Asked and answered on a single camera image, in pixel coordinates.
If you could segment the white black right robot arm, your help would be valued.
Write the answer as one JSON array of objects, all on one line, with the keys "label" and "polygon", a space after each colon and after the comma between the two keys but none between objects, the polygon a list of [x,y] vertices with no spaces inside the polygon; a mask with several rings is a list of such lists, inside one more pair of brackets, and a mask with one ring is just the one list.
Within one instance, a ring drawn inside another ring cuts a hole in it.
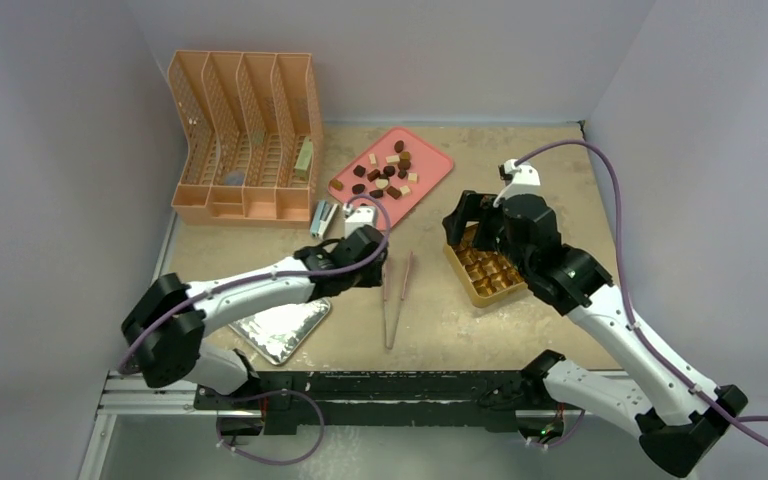
[{"label": "white black right robot arm", "polygon": [[442,225],[450,246],[475,225],[471,246],[502,255],[527,288],[597,341],[631,381],[590,372],[546,350],[522,371],[521,392],[536,407],[571,403],[635,437],[666,473],[685,478],[747,406],[735,385],[718,385],[678,355],[634,310],[588,252],[563,242],[555,212],[533,194],[500,200],[465,190]]}]

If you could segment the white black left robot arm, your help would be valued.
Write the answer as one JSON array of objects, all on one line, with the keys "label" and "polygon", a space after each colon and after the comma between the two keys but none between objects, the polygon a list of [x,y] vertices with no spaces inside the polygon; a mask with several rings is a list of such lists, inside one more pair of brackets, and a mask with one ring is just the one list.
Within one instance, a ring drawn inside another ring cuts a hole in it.
[{"label": "white black left robot arm", "polygon": [[205,338],[274,307],[381,285],[387,241],[375,227],[362,226],[345,238],[301,248],[265,268],[224,279],[186,283],[175,273],[164,274],[121,325],[128,348],[118,369],[140,372],[155,389],[179,380],[200,384],[232,408],[247,408],[258,395],[250,362]]}]

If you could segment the pink tongs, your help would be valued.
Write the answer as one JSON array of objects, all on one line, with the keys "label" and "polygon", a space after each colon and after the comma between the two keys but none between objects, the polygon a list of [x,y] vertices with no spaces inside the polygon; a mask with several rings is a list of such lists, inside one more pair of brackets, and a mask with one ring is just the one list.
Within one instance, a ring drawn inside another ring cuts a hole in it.
[{"label": "pink tongs", "polygon": [[[401,310],[407,297],[407,291],[410,284],[411,270],[414,264],[414,252],[410,251],[406,257],[404,275],[399,282],[400,291],[397,295],[393,294],[396,285],[392,276],[392,261],[386,260],[383,267],[383,286],[382,286],[382,323],[383,323],[383,344],[386,350],[392,350],[395,344],[396,332],[401,316]],[[396,307],[394,318],[390,319],[390,300],[396,298]]]}]

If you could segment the gold chocolate box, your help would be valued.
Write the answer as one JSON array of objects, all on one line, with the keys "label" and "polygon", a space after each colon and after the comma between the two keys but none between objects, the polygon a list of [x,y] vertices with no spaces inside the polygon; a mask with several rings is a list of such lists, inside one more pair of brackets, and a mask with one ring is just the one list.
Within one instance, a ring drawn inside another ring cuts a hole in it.
[{"label": "gold chocolate box", "polygon": [[472,246],[476,230],[476,223],[468,225],[461,242],[456,246],[444,244],[443,253],[470,303],[487,308],[524,291],[526,284],[505,257]]}]

